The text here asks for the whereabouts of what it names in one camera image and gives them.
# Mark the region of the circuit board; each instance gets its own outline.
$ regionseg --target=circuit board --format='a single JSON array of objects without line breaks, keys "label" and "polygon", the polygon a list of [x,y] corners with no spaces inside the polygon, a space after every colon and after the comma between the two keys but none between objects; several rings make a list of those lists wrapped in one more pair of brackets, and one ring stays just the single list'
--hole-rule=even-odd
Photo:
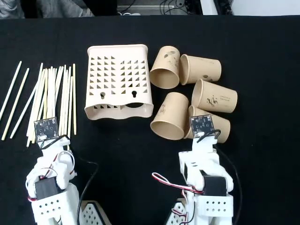
[{"label": "circuit board", "polygon": [[50,140],[58,137],[56,117],[34,121],[37,142]]},{"label": "circuit board", "polygon": [[191,128],[194,138],[200,137],[207,132],[214,130],[214,125],[210,115],[192,116],[190,117]]}]

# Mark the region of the plastic basket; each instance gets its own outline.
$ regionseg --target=plastic basket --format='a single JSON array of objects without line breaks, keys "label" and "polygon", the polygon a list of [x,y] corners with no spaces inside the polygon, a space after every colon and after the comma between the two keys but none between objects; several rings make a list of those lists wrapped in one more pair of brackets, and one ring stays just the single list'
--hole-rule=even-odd
[{"label": "plastic basket", "polygon": [[90,120],[152,115],[147,53],[145,45],[88,48],[85,112]]}]

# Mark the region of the black tablecloth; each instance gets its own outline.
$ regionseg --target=black tablecloth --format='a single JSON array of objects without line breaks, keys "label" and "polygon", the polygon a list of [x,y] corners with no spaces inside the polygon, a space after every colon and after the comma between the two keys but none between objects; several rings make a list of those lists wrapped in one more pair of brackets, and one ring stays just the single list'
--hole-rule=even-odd
[{"label": "black tablecloth", "polygon": [[[88,120],[84,113],[92,45],[145,44],[151,68],[160,47],[173,45],[181,53],[219,59],[222,76],[217,84],[234,89],[239,100],[231,114],[228,141],[219,147],[236,164],[244,191],[240,224],[296,223],[300,179],[300,17],[139,16],[82,19],[0,21],[0,104],[4,101],[19,60],[22,68],[0,123],[4,130],[21,83],[30,68],[11,128],[36,82],[39,65],[77,65],[78,135],[72,145],[81,156],[97,161],[100,172],[85,199],[100,202],[113,225],[163,224],[180,191],[151,178],[159,172],[183,184],[178,152],[191,140],[169,141],[155,135],[150,122],[170,91],[191,99],[193,85],[163,90],[152,86],[153,117],[148,119]],[[13,140],[0,142],[0,202],[2,224],[33,224],[24,186],[38,147],[26,145],[26,113]],[[233,175],[232,168],[221,164]],[[76,162],[79,191],[94,168]],[[238,192],[235,207],[238,206]]]}]

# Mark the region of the paper cup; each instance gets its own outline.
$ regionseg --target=paper cup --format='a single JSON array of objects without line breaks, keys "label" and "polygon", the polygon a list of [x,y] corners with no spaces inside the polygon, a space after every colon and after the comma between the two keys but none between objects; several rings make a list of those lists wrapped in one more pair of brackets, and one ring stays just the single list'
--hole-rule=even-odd
[{"label": "paper cup", "polygon": [[189,55],[182,55],[180,58],[180,83],[196,83],[203,79],[208,82],[218,81],[221,76],[221,63],[219,60],[212,60]]},{"label": "paper cup", "polygon": [[150,127],[155,134],[163,138],[182,139],[187,123],[187,111],[188,98],[180,93],[171,92],[165,97]]},{"label": "paper cup", "polygon": [[179,57],[177,48],[162,47],[150,71],[151,83],[163,89],[175,88],[179,84]]},{"label": "paper cup", "polygon": [[232,113],[237,101],[236,91],[206,82],[203,79],[196,82],[192,95],[193,106],[213,112]]},{"label": "paper cup", "polygon": [[[193,105],[191,105],[188,108],[188,117],[202,116],[202,115],[208,115],[208,114],[211,115],[211,119],[214,124],[214,128],[221,130],[221,134],[217,138],[217,142],[224,143],[227,140],[229,133],[230,133],[230,121],[229,120],[226,120],[222,117],[216,116],[210,112],[198,109],[198,108],[194,107]],[[194,138],[189,119],[187,120],[185,134],[186,134],[186,136],[184,138],[190,138],[190,139]]]}]

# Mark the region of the basket hole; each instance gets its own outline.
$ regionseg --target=basket hole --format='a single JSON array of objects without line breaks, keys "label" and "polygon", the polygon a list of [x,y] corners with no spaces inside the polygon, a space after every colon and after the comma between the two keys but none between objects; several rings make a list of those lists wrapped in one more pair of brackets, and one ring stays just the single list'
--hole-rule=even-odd
[{"label": "basket hole", "polygon": [[132,96],[135,98],[135,97],[136,97],[136,94],[137,94],[137,92],[134,90],[134,91],[132,91],[132,92],[131,92],[131,94],[132,94]]},{"label": "basket hole", "polygon": [[104,93],[104,92],[101,92],[101,93],[100,93],[100,96],[101,96],[101,99],[104,99],[105,93]]}]

